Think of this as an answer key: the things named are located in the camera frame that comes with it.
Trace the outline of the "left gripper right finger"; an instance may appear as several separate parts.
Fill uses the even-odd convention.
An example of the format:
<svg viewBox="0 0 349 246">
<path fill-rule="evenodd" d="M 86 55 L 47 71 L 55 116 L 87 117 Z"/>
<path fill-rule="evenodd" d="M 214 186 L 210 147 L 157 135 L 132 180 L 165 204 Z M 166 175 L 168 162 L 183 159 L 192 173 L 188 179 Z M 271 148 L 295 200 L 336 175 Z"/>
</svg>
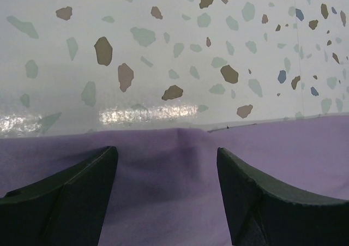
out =
<svg viewBox="0 0 349 246">
<path fill-rule="evenodd" d="M 233 245 L 348 245 L 348 201 L 305 191 L 225 148 L 217 169 Z"/>
</svg>

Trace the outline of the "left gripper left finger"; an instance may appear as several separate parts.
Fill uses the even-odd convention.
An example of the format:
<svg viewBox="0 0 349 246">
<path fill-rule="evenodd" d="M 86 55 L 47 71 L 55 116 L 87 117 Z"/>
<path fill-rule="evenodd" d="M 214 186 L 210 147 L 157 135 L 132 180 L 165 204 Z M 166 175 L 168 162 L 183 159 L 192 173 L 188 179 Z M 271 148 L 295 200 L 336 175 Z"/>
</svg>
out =
<svg viewBox="0 0 349 246">
<path fill-rule="evenodd" d="M 98 245 L 118 164 L 116 147 L 1 198 L 1 245 Z"/>
</svg>

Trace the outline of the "purple t shirt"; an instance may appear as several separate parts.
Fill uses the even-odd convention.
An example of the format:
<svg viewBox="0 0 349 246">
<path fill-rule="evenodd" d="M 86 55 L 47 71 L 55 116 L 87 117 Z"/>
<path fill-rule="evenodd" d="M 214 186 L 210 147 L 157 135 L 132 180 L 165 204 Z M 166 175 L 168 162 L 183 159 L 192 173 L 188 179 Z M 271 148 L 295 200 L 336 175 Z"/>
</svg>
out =
<svg viewBox="0 0 349 246">
<path fill-rule="evenodd" d="M 101 131 L 1 140 L 1 194 L 115 146 L 100 245 L 230 245 L 216 168 L 226 148 L 292 186 L 348 198 L 348 117 L 197 129 Z"/>
</svg>

